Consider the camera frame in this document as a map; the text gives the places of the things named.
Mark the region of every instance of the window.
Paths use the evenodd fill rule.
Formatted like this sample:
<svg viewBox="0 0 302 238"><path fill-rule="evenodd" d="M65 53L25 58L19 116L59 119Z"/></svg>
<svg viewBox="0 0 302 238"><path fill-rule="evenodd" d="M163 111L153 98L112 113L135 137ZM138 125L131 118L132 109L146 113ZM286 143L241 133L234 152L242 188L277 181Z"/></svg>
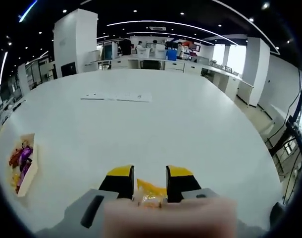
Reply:
<svg viewBox="0 0 302 238"><path fill-rule="evenodd" d="M227 66L232 68L232 71L243 74L246 61L246 46L230 46Z"/></svg>
<svg viewBox="0 0 302 238"><path fill-rule="evenodd" d="M217 61L217 64L222 64L224 60L225 45L215 45L212 60Z"/></svg>

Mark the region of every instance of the orange candy wrapper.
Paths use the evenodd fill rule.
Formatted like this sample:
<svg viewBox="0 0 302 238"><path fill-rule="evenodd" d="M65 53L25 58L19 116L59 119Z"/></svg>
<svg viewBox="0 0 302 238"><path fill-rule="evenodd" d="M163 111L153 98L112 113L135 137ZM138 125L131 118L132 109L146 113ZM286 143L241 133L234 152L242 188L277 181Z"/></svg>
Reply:
<svg viewBox="0 0 302 238"><path fill-rule="evenodd" d="M166 199L166 188L156 187L149 182L137 179L138 194L135 199L139 201L139 206L148 208L161 208L163 200Z"/></svg>

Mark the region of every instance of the ceiling vent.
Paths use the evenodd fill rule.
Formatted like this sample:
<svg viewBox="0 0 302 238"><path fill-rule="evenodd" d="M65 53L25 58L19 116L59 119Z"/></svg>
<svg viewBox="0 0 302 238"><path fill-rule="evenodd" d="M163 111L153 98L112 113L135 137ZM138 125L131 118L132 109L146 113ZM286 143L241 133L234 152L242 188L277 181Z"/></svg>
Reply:
<svg viewBox="0 0 302 238"><path fill-rule="evenodd" d="M152 31L166 31L166 27L164 26L149 26Z"/></svg>

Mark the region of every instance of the black ceiling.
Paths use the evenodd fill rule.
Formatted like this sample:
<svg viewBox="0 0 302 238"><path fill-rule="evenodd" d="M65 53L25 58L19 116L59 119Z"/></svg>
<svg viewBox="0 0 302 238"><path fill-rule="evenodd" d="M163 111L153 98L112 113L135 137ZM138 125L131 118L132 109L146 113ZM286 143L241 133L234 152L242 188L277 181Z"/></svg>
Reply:
<svg viewBox="0 0 302 238"><path fill-rule="evenodd" d="M167 0L119 2L92 0L83 5L80 3L84 0L38 0L25 20L19 23L20 18L18 16L22 15L33 1L0 1L0 69L4 52L8 51L3 81L6 81L18 65L39 57L45 51L49 50L50 56L53 56L52 30L54 24L65 14L77 8L98 14L98 37L104 36L103 33L110 35L109 39L114 38L113 35L115 38L125 37L127 36L126 32L150 31L146 27L158 25L166 26L168 35L175 33L200 39L213 36L196 29L163 23L130 23L106 26L121 21L162 20L194 25L220 35L246 34L252 37L261 37L271 47L271 50L275 51L251 24L212 0L181 1L180 3ZM253 17L254 23L275 46L280 48L280 57L295 66L300 65L301 61L296 47L297 38L292 36L292 30L289 30L288 24L293 25L296 22L297 16L295 15L298 14L301 2L296 0L291 4L291 2L283 3L281 0L269 0L270 8L267 10L261 10L264 1L259 0L222 0L222 2L247 18ZM245 40L234 41L238 44L246 44ZM213 43L225 44L228 42L218 40L217 42L213 41Z"/></svg>

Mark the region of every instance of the purple candy wrapper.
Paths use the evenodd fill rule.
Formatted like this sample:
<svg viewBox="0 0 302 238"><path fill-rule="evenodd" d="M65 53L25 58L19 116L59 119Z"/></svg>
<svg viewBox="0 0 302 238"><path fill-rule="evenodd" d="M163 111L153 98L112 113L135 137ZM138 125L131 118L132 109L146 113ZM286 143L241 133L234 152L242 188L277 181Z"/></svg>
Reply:
<svg viewBox="0 0 302 238"><path fill-rule="evenodd" d="M26 176L26 174L27 174L28 169L30 168L30 166L31 166L31 163L27 162L26 165L23 167L22 172L20 174L20 179L19 179L19 181L17 183L17 186L19 186L19 187L21 186L21 184L23 182L23 179Z"/></svg>
<svg viewBox="0 0 302 238"><path fill-rule="evenodd" d="M22 153L21 153L21 156L19 158L19 164L21 165L23 162L25 162L29 156L32 154L33 152L33 149L30 147L30 146L26 146Z"/></svg>

